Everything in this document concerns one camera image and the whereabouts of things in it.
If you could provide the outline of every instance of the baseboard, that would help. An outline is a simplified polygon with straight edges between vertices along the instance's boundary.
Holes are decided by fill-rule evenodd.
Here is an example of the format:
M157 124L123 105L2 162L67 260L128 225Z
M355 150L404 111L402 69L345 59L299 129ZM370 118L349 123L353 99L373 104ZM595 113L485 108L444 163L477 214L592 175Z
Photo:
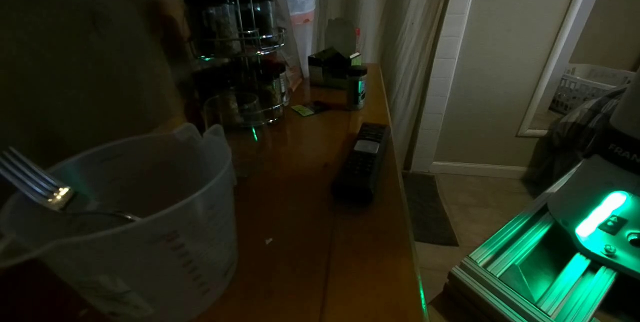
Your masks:
M535 174L535 170L516 165L434 162L429 168L431 173L464 174L497 178L526 179Z

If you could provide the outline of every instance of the mirror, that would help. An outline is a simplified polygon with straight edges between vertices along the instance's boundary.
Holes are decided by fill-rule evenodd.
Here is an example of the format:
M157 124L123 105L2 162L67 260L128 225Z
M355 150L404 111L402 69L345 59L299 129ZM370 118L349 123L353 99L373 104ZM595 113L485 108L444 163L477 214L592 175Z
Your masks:
M585 102L630 83L639 67L638 0L571 0L518 135L546 135Z

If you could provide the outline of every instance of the tile floor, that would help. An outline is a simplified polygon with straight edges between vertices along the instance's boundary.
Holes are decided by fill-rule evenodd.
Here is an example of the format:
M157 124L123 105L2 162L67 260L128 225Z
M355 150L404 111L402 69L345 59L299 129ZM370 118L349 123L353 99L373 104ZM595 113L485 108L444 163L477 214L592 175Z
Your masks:
M514 179L437 174L436 182L459 247L416 242L428 303L442 292L451 268L535 198L531 186Z

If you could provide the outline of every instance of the plastic measuring pitcher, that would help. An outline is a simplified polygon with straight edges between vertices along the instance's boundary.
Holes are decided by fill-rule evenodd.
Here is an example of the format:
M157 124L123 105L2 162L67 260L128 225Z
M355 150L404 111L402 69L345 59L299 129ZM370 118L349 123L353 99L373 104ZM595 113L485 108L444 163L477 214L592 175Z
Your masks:
M192 124L91 149L50 172L89 196L87 209L142 217L100 230L94 219L18 193L0 213L0 267L41 259L116 320L185 321L211 305L236 269L235 175L221 126Z

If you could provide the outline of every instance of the gray machine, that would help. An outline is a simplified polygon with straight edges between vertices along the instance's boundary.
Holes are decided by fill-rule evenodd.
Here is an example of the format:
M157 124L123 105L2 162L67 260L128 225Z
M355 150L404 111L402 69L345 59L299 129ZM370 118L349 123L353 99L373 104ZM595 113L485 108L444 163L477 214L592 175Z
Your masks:
M449 274L496 320L640 320L640 71L592 154Z

